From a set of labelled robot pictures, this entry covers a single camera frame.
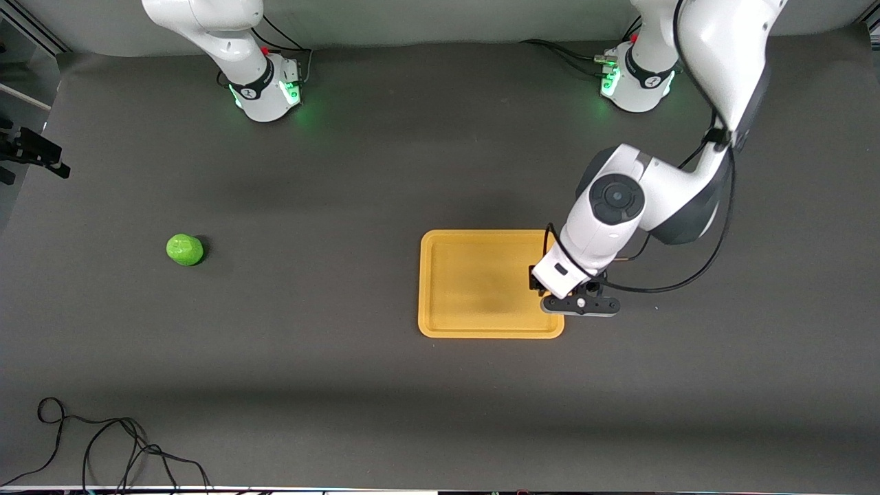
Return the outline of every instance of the black cable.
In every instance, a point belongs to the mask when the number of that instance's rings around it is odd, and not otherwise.
[[[303,48],[302,45],[300,45],[299,43],[297,43],[296,41],[294,41],[293,38],[290,38],[287,34],[285,34],[284,31],[282,31],[281,29],[278,29],[278,27],[277,27],[276,25],[272,24],[272,21],[269,20],[269,17],[268,17],[268,16],[263,15],[263,20],[265,20],[270,26],[272,26],[272,29],[275,29],[275,30],[276,30],[281,36],[283,36],[285,40],[290,41],[290,42],[293,43],[297,48],[299,48],[299,49],[301,49],[301,50],[305,49],[305,48]]]
[[[627,28],[626,32],[623,34],[623,37],[620,38],[621,41],[629,41],[629,37],[633,33],[635,33],[635,30],[642,27],[642,23],[639,22],[640,20],[642,20],[642,16],[638,16],[637,18],[635,18],[633,24],[629,25],[629,28]]]
[[[220,76],[222,76],[222,75],[223,75],[223,71],[222,71],[222,70],[218,70],[218,71],[217,71],[217,77],[215,78],[215,81],[216,81],[216,83],[217,83],[218,86],[220,86],[220,87],[222,87],[222,88],[225,88],[226,85],[220,82]]]
[[[266,43],[267,46],[270,46],[273,48],[278,48],[280,50],[287,50],[287,51],[291,51],[291,52],[298,52],[298,51],[302,50],[301,48],[288,48],[288,47],[283,47],[281,45],[276,45],[272,41],[269,41],[266,38],[263,38],[262,36],[260,36],[260,34],[257,33],[257,30],[254,28],[251,28],[251,33],[253,33],[253,35],[256,36],[258,40]]]
[[[642,253],[645,252],[645,248],[648,246],[648,241],[651,240],[651,234],[645,236],[645,241],[642,243],[642,247],[639,247],[639,250],[632,256],[625,256],[622,258],[614,258],[614,262],[634,262]]]
[[[547,48],[547,49],[550,50],[552,53],[554,53],[554,54],[556,54],[557,56],[559,56],[559,57],[562,59],[562,61],[565,62],[569,67],[571,67],[571,68],[574,69],[574,70],[577,70],[578,72],[580,72],[580,73],[582,73],[582,74],[584,74],[584,75],[590,76],[591,78],[597,78],[597,77],[602,76],[601,74],[597,74],[596,72],[590,72],[589,70],[586,70],[584,67],[581,67],[580,65],[578,65],[577,63],[575,63],[575,61],[573,61],[573,60],[567,58],[565,55],[569,55],[569,56],[575,57],[575,58],[577,58],[578,60],[584,60],[584,61],[589,60],[589,61],[591,61],[591,62],[592,62],[592,60],[593,60],[592,57],[588,57],[588,56],[586,56],[586,55],[578,54],[578,53],[573,52],[573,51],[571,51],[571,50],[569,50],[569,49],[567,49],[567,48],[564,48],[564,47],[562,47],[562,46],[560,46],[560,45],[557,45],[556,43],[552,43],[552,42],[550,42],[550,41],[544,41],[544,40],[525,40],[525,41],[520,41],[520,43],[526,43],[526,44],[529,44],[529,45],[537,45],[537,46],[541,46],[541,47]]]
[[[547,47],[547,48],[552,48],[552,49],[555,49],[555,50],[559,50],[559,51],[561,51],[562,53],[564,53],[565,55],[568,55],[568,56],[570,56],[570,57],[572,57],[572,58],[576,58],[576,59],[578,59],[578,60],[584,60],[584,61],[586,61],[586,62],[592,62],[592,61],[593,61],[593,57],[591,57],[591,56],[589,56],[589,55],[579,54],[579,53],[575,52],[575,50],[572,50],[572,49],[570,49],[570,48],[565,48],[565,47],[563,47],[562,45],[560,45],[559,43],[553,43],[552,41],[538,40],[538,39],[535,39],[535,38],[531,38],[531,39],[529,39],[529,40],[523,40],[523,41],[520,41],[520,43],[526,43],[526,44],[529,44],[529,45],[540,45],[540,46],[542,46],[542,47]]]
[[[56,406],[58,406],[60,415],[57,419],[49,421],[45,418],[43,410],[48,403],[54,403]],[[76,419],[76,421],[86,423],[88,425],[102,425],[100,429],[89,440],[88,446],[86,447],[85,453],[83,455],[81,482],[84,492],[86,491],[86,471],[89,467],[92,447],[94,446],[95,441],[97,441],[104,432],[106,432],[110,427],[114,425],[119,425],[122,430],[133,440],[133,446],[131,453],[128,456],[125,473],[123,473],[122,479],[117,485],[117,491],[119,491],[120,488],[122,491],[125,491],[126,487],[128,486],[128,477],[131,473],[131,470],[134,468],[137,459],[140,457],[141,454],[146,453],[147,455],[153,455],[162,459],[163,466],[165,467],[165,473],[168,476],[169,481],[172,483],[174,489],[179,488],[179,485],[177,483],[177,480],[174,478],[173,473],[171,472],[171,466],[168,464],[168,461],[193,464],[196,468],[198,468],[199,474],[202,476],[202,481],[205,486],[205,493],[207,494],[209,492],[208,487],[211,486],[211,482],[208,478],[208,474],[199,462],[168,454],[167,452],[163,451],[159,445],[149,443],[146,439],[146,431],[143,429],[143,426],[141,426],[140,423],[138,423],[131,417],[110,417],[109,419],[100,420],[88,419],[74,414],[68,414],[66,409],[64,409],[64,404],[60,400],[55,397],[45,397],[40,401],[40,404],[37,405],[37,419],[39,419],[40,422],[44,425],[58,424],[58,431],[55,434],[55,447],[52,450],[52,454],[39,468],[17,475],[9,481],[0,484],[0,486],[6,486],[8,484],[15,483],[22,477],[39,473],[40,471],[48,467],[48,465],[51,464],[55,457],[58,455],[58,450],[61,447],[61,437],[64,430],[64,424],[71,419]]]

